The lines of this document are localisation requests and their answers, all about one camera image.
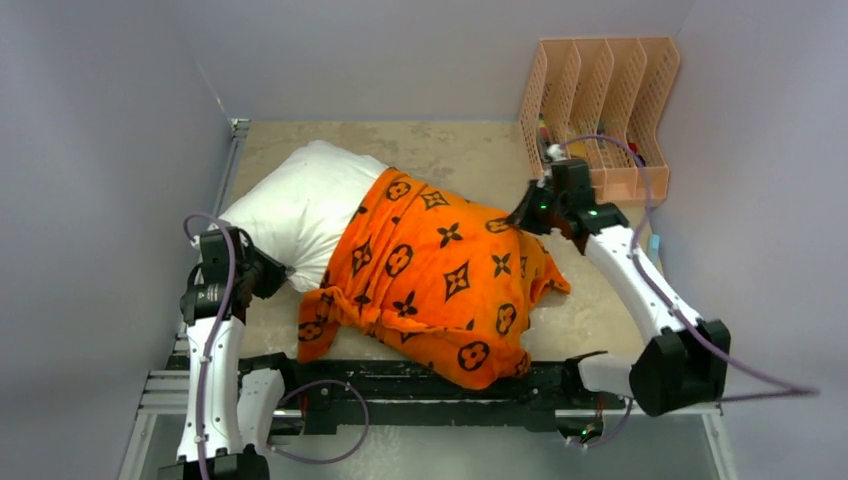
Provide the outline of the white pillow insert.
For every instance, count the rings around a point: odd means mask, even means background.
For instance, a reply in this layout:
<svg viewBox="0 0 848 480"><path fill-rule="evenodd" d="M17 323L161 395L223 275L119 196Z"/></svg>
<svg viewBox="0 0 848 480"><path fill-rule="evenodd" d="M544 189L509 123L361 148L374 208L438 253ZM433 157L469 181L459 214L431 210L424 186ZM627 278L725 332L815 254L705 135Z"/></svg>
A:
<svg viewBox="0 0 848 480"><path fill-rule="evenodd" d="M372 156L315 140L220 218L246 231L259 250L287 268L292 288L306 293L319 287L347 225L387 169Z"/></svg>

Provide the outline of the orange patterned pillowcase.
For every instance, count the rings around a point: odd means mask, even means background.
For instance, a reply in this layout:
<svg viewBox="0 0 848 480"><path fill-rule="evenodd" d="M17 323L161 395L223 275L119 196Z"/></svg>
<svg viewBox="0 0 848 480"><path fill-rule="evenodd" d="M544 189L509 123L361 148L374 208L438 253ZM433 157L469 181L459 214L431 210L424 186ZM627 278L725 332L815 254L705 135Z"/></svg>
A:
<svg viewBox="0 0 848 480"><path fill-rule="evenodd" d="M348 327L450 382L483 390L527 374L522 335L551 292L553 257L505 212L397 169L382 173L299 307L297 359L313 362Z"/></svg>

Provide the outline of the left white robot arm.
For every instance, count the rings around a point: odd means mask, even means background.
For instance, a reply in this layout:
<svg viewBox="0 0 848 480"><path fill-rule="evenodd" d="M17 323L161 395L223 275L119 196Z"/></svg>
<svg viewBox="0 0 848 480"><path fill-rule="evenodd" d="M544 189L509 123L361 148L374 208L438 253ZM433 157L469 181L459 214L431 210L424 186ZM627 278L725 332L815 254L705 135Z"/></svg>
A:
<svg viewBox="0 0 848 480"><path fill-rule="evenodd" d="M248 373L242 399L238 350L252 299L275 293L284 268L236 226L204 232L198 245L201 259L180 299L188 339L186 419L174 464L159 468L157 476L267 479L272 413L295 402L298 382L265 367Z"/></svg>

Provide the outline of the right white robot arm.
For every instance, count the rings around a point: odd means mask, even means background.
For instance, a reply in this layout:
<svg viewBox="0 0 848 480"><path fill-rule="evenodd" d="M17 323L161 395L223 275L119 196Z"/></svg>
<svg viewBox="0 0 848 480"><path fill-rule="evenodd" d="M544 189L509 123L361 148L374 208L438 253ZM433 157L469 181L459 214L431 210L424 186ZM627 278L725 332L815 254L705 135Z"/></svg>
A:
<svg viewBox="0 0 848 480"><path fill-rule="evenodd" d="M721 399L729 329L703 320L683 301L649 261L622 211L597 202L586 161L547 166L507 223L536 235L558 230L570 240L613 287L644 342L635 359L607 351L567 359L561 392L569 404L584 407L603 392L630 398L657 417Z"/></svg>

